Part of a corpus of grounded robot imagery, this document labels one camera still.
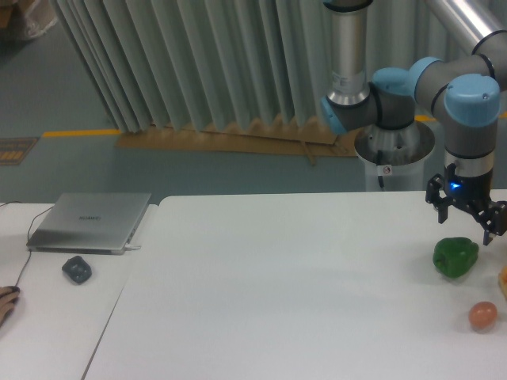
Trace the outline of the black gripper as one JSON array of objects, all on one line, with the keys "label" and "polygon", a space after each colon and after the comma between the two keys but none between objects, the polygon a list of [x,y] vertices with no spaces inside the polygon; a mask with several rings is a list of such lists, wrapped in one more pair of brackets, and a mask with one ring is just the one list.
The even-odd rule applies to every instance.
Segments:
[{"label": "black gripper", "polygon": [[[490,199],[493,170],[479,176],[466,177],[458,174],[455,163],[449,164],[440,174],[431,177],[426,185],[425,202],[437,212],[437,221],[444,223],[448,218],[451,196],[455,200],[469,202],[466,211],[483,228],[482,243],[488,245],[496,236],[506,232],[506,202]],[[444,190],[447,196],[442,197]]]}]

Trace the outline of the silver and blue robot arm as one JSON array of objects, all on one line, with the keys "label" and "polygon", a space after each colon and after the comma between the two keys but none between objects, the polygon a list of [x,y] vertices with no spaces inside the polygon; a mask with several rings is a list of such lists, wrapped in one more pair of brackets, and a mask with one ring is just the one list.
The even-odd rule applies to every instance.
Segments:
[{"label": "silver and blue robot arm", "polygon": [[376,125],[400,131],[421,106],[444,127],[444,171],[427,184],[438,219],[455,207],[483,228],[485,244],[506,231],[506,204],[490,198],[501,94],[506,90],[506,30],[476,1],[429,1],[427,7],[467,51],[446,63],[419,59],[409,70],[365,74],[366,1],[326,1],[331,16],[332,85],[322,113],[336,134]]}]

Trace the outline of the person's hand on mouse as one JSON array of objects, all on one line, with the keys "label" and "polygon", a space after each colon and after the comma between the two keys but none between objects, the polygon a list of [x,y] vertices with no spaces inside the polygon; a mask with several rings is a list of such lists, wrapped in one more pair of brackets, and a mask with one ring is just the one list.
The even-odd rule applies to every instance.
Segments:
[{"label": "person's hand on mouse", "polygon": [[12,293],[11,286],[1,287],[0,290],[0,324],[3,325],[8,315],[13,311],[17,305],[20,293]]}]

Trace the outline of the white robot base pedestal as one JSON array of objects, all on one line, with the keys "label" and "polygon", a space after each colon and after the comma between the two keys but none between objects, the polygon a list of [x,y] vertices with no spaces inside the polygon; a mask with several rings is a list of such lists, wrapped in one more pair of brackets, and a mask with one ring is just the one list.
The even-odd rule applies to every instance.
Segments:
[{"label": "white robot base pedestal", "polygon": [[434,146],[432,129],[419,121],[398,130],[376,125],[365,127],[354,140],[356,154],[364,165],[365,190],[422,189],[425,161]]}]

